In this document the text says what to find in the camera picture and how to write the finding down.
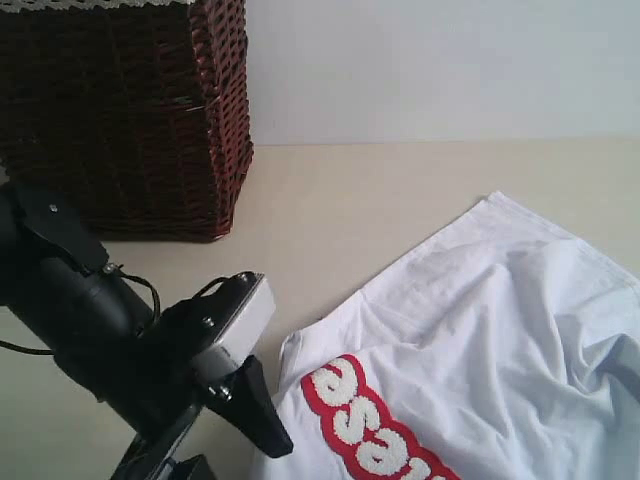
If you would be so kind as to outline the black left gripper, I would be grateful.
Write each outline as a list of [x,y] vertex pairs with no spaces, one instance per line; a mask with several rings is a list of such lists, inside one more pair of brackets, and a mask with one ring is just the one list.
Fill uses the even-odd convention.
[[[56,314],[54,360],[135,430],[113,478],[216,480],[204,455],[174,457],[204,395],[202,378],[178,354],[179,338],[163,313],[155,318],[141,300],[91,300],[62,308]],[[207,388],[207,407],[268,457],[293,452],[254,355]]]

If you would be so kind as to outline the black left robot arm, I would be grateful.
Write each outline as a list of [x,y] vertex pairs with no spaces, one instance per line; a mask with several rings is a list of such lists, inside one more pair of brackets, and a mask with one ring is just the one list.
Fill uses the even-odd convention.
[[253,353],[275,310],[265,275],[216,278],[169,308],[143,300],[140,283],[62,199],[2,186],[1,304],[43,342],[41,355],[135,430],[115,478],[212,478],[205,457],[174,458],[203,409],[267,456],[290,454]]

